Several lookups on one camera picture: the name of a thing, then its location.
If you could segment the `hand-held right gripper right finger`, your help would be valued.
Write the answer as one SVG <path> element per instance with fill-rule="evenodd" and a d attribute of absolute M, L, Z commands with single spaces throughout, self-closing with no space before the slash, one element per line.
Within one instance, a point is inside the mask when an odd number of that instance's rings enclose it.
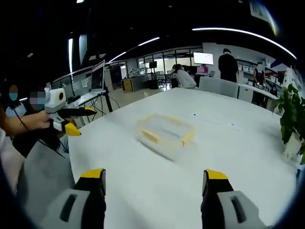
<path fill-rule="evenodd" d="M 258 207 L 219 171 L 203 172 L 202 227 L 204 229 L 265 229 Z"/>

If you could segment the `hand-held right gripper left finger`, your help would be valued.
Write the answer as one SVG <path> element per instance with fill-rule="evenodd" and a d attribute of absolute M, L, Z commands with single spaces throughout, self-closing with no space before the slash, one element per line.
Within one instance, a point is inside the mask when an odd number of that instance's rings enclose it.
<path fill-rule="evenodd" d="M 102 229 L 106 211 L 106 170 L 81 174 L 74 187 L 63 191 L 48 206 L 42 229 Z"/>

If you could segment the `person's left hand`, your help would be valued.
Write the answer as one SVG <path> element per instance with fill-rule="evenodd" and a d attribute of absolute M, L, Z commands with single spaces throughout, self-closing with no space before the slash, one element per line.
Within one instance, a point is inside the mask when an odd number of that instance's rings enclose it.
<path fill-rule="evenodd" d="M 50 116 L 44 110 L 35 114 L 35 128 L 45 129 L 50 127 Z"/>

